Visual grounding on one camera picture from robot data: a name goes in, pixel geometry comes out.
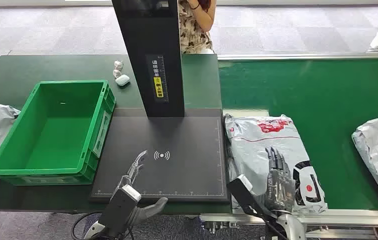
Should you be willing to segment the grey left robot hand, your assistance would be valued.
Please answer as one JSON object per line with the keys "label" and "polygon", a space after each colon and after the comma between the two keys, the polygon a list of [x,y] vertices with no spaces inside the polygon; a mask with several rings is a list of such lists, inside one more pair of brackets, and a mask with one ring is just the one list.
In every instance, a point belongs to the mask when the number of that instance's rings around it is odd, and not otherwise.
{"label": "grey left robot hand", "polygon": [[[133,187],[133,183],[138,176],[139,172],[143,169],[144,163],[143,160],[147,155],[148,151],[144,150],[137,155],[135,160],[130,165],[127,173],[124,174],[120,181],[118,182],[114,194],[119,190],[122,189],[124,186],[129,185],[133,188],[133,192],[136,192],[135,188]],[[141,224],[142,222],[146,221],[147,219],[159,214],[165,207],[166,203],[168,202],[167,197],[161,197],[157,200],[156,203],[146,206],[146,207],[138,207],[137,205],[133,208],[130,212],[129,217],[126,219],[126,227],[133,227],[135,225]]]}

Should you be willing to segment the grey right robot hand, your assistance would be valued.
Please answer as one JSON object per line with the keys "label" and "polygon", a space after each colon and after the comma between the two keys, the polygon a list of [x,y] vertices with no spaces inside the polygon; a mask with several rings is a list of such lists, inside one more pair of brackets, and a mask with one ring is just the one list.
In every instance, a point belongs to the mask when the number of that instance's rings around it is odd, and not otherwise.
{"label": "grey right robot hand", "polygon": [[272,146],[265,148],[265,151],[269,172],[264,205],[271,212],[290,214],[295,204],[295,180],[282,153]]}

